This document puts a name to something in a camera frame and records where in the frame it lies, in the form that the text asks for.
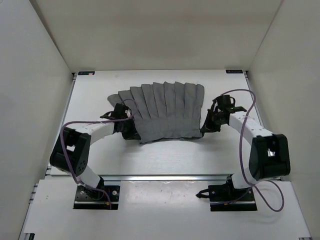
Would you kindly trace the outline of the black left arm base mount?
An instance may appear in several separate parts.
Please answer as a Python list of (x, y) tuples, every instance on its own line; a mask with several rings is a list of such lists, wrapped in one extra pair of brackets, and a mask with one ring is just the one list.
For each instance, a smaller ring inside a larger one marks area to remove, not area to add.
[(98, 184), (104, 192), (78, 185), (75, 192), (73, 209), (75, 210), (118, 210), (120, 199), (120, 182)]

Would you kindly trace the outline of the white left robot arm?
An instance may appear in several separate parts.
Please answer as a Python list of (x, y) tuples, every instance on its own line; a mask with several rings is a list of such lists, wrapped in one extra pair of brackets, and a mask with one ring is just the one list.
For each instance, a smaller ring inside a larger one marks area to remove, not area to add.
[(76, 184), (87, 188), (93, 199), (99, 199), (104, 195), (105, 187), (101, 177), (88, 166), (90, 147), (115, 133), (135, 134), (133, 118), (67, 122), (60, 129), (49, 163), (71, 175)]

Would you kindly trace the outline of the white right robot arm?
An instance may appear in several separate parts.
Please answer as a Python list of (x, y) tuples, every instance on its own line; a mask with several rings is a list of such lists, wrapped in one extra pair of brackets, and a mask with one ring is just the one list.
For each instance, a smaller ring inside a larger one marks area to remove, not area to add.
[(207, 111), (201, 133), (215, 133), (222, 125), (240, 133), (239, 144), (246, 140), (250, 144), (248, 167), (240, 160), (240, 173), (230, 176), (230, 184), (224, 187), (224, 195), (236, 200), (247, 189), (260, 180), (287, 176), (291, 172), (288, 139), (284, 134), (275, 134), (247, 115), (243, 107)]

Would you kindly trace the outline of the grey pleated skirt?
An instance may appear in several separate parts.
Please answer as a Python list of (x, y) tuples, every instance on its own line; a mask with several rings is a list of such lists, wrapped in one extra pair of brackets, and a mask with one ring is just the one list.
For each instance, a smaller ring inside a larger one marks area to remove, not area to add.
[(108, 96), (114, 107), (125, 104), (135, 112), (134, 127), (122, 133), (141, 144), (161, 139), (200, 139), (205, 88), (194, 83), (157, 83), (132, 86)]

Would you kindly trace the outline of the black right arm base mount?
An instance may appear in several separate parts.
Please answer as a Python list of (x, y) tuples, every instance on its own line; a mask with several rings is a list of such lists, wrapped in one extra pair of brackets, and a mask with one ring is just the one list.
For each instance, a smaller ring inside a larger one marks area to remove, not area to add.
[(254, 212), (257, 211), (255, 196), (250, 188), (235, 189), (229, 183), (209, 185), (199, 191), (199, 199), (209, 199), (211, 212)]

